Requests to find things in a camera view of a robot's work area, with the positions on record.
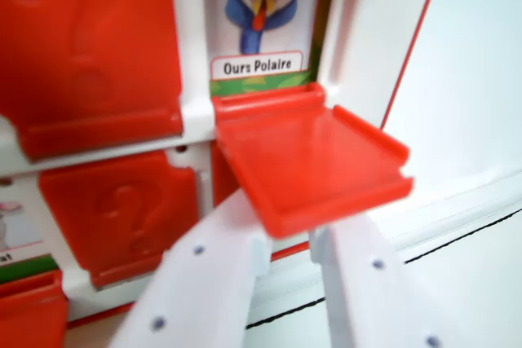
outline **red plastic flap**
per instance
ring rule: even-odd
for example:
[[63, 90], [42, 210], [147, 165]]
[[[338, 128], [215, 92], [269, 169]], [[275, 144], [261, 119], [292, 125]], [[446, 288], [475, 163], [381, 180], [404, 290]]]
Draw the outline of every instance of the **red plastic flap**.
[[40, 159], [181, 134], [172, 0], [0, 0], [0, 114]]
[[268, 233], [284, 237], [407, 196], [406, 146], [316, 105], [219, 121], [217, 140]]
[[62, 346], [67, 312], [59, 271], [0, 285], [0, 346]]
[[40, 189], [96, 287], [152, 271], [198, 220], [194, 171], [161, 151], [44, 171]]

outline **name label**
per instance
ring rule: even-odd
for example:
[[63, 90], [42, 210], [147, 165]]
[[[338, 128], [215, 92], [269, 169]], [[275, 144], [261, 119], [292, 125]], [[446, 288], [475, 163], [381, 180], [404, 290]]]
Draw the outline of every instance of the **name label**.
[[212, 79], [258, 77], [301, 71], [303, 54], [300, 51], [219, 57], [212, 60]]

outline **red edge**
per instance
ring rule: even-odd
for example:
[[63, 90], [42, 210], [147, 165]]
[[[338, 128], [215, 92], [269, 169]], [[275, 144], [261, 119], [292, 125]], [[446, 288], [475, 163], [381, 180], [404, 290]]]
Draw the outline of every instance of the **red edge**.
[[424, 16], [426, 15], [427, 8], [430, 6], [431, 0], [426, 0], [424, 3], [424, 8], [422, 9], [421, 16], [417, 23], [417, 28], [415, 28], [414, 37], [411, 40], [411, 43], [409, 44], [408, 53], [406, 54], [405, 62], [402, 64], [402, 69], [400, 70], [399, 78], [397, 79], [397, 83], [395, 84], [395, 89], [393, 90], [393, 94], [391, 95], [390, 103], [388, 104], [388, 107], [386, 109], [386, 114], [384, 115], [383, 123], [381, 124], [381, 130], [384, 129], [384, 126], [386, 125], [386, 121], [388, 119], [388, 116], [390, 115], [390, 111], [392, 110], [393, 102], [395, 101], [395, 97], [397, 95], [397, 91], [399, 90], [400, 82], [402, 81], [402, 77], [405, 74], [406, 67], [408, 67], [409, 57], [411, 56], [411, 53], [414, 50], [415, 42], [417, 41], [418, 33], [421, 30], [422, 22], [424, 21]]
[[280, 260], [281, 258], [291, 256], [292, 254], [304, 252], [305, 250], [308, 250], [308, 249], [310, 249], [310, 244], [308, 242], [303, 242], [302, 244], [290, 246], [289, 248], [280, 250], [279, 252], [275, 252], [272, 255], [272, 261], [277, 261], [277, 260]]

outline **open red flap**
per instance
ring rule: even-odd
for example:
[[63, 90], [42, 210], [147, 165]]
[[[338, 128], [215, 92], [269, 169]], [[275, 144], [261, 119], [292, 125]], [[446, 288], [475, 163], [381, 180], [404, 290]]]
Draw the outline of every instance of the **open red flap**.
[[217, 140], [271, 236], [280, 238], [407, 196], [409, 150], [317, 84], [215, 99]]

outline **white background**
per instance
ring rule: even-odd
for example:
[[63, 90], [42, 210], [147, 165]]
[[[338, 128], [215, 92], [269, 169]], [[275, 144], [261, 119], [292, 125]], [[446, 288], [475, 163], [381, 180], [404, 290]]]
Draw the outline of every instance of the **white background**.
[[522, 170], [522, 2], [431, 0], [385, 131], [411, 147], [413, 197]]

